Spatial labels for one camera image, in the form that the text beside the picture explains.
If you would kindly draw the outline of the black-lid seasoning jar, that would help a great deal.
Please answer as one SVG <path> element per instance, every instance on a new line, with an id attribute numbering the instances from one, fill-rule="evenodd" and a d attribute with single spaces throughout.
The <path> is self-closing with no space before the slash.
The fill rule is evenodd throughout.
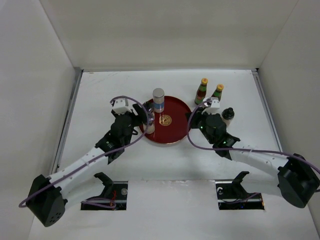
<path id="1" fill-rule="evenodd" d="M 224 109 L 221 113 L 221 119 L 226 124 L 226 127 L 230 125 L 234 117 L 235 117 L 235 112 L 232 107 Z"/>

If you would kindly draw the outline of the glass grinder black top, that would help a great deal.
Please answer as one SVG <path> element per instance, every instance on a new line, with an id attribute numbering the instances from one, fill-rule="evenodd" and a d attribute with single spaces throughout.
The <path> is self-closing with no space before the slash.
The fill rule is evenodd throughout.
<path id="1" fill-rule="evenodd" d="M 147 123 L 143 124 L 143 131 L 150 135 L 155 132 L 155 114 L 149 113 L 147 117 Z"/>

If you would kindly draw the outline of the sauce bottle green label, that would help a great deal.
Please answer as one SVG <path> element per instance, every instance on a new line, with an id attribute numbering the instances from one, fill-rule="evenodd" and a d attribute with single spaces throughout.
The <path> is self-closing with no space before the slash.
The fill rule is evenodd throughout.
<path id="1" fill-rule="evenodd" d="M 196 105 L 199 105 L 203 102 L 204 98 L 206 97 L 207 94 L 207 84 L 208 84 L 208 79 L 207 78 L 202 78 L 201 79 L 201 83 L 197 89 L 196 95 L 195 95 L 195 99 L 194 99 L 194 103 Z"/>

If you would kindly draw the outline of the silver-lid jar blue label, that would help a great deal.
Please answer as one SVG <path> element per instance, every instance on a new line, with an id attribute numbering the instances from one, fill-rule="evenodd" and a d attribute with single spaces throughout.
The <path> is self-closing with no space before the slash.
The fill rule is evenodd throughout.
<path id="1" fill-rule="evenodd" d="M 156 113 L 162 113 L 165 105 L 165 92 L 162 88 L 155 88 L 153 95 L 153 109 Z"/>

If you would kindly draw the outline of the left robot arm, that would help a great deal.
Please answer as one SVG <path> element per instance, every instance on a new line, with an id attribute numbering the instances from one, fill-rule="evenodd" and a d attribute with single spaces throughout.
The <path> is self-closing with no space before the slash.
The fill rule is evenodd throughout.
<path id="1" fill-rule="evenodd" d="M 133 145 L 135 127 L 147 121 L 145 112 L 112 112 L 115 117 L 110 130 L 84 156 L 73 164 L 50 176 L 37 176 L 30 187 L 24 205 L 44 227 L 54 225 L 70 206 L 93 203 L 93 199 L 108 199 L 114 182 L 103 173 L 111 164 Z"/>

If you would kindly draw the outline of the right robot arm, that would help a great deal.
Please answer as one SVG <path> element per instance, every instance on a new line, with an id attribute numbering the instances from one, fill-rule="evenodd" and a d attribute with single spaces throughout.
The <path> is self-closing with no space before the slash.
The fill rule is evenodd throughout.
<path id="1" fill-rule="evenodd" d="M 320 186 L 319 169 L 303 156 L 242 144 L 238 137 L 227 132 L 227 125 L 218 113 L 198 112 L 192 117 L 190 125 L 201 131 L 212 145 L 211 149 L 220 157 L 247 164 L 271 176 L 271 180 L 258 183 L 235 179 L 231 190 L 238 198 L 245 197 L 249 192 L 267 193 L 283 197 L 297 208 L 304 208 Z"/>

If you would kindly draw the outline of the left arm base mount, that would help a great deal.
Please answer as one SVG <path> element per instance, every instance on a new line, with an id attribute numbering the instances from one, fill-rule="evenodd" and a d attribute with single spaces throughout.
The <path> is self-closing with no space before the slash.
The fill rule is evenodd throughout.
<path id="1" fill-rule="evenodd" d="M 103 189 L 81 203 L 81 211 L 125 211 L 129 183 L 127 181 L 113 181 L 106 174 L 99 172 L 94 175 Z"/>

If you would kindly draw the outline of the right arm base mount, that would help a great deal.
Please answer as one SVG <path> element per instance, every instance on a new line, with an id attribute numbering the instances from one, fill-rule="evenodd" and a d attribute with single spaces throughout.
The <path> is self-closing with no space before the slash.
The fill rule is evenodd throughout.
<path id="1" fill-rule="evenodd" d="M 249 171 L 240 172 L 234 179 L 218 180 L 215 182 L 218 209 L 232 210 L 264 210 L 262 194 L 247 192 L 241 185 Z"/>

